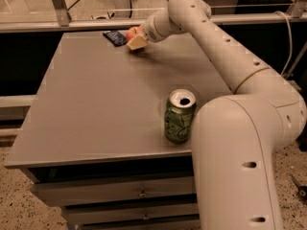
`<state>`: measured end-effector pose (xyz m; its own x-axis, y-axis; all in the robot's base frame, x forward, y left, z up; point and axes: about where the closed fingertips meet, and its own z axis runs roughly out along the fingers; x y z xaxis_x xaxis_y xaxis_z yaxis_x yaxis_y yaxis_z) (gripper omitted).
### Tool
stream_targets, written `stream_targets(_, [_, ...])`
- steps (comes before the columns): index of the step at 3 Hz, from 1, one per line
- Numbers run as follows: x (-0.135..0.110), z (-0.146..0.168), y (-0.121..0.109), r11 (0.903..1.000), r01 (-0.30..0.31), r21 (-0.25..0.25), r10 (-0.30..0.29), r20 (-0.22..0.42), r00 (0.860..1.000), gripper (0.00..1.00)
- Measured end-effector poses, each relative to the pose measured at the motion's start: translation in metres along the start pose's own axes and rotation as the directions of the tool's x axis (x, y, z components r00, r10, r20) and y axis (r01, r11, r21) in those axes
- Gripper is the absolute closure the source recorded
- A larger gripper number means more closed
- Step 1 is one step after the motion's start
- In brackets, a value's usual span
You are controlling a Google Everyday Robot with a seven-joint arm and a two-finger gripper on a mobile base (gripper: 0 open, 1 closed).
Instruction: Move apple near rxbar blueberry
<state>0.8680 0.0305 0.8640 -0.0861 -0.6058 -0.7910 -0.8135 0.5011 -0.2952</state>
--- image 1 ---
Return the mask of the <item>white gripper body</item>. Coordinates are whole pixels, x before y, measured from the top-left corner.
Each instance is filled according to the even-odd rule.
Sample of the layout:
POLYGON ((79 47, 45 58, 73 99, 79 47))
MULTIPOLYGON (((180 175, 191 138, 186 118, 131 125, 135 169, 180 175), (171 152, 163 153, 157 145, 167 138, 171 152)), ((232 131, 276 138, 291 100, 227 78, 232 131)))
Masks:
POLYGON ((152 16, 148 17, 141 24, 142 32, 145 34, 146 38, 151 42, 158 42, 159 34, 157 33, 154 26, 154 18, 152 16))

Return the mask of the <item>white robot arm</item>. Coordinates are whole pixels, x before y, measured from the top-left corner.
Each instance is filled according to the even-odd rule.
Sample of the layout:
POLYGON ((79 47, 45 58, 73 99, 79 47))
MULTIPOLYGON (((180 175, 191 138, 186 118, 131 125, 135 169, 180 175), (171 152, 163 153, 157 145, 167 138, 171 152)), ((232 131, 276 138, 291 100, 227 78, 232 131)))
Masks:
POLYGON ((209 14, 202 0, 169 0, 141 26, 151 42, 190 34, 231 92, 202 106, 192 127, 201 230, 283 230, 272 153, 300 135, 306 104, 209 14))

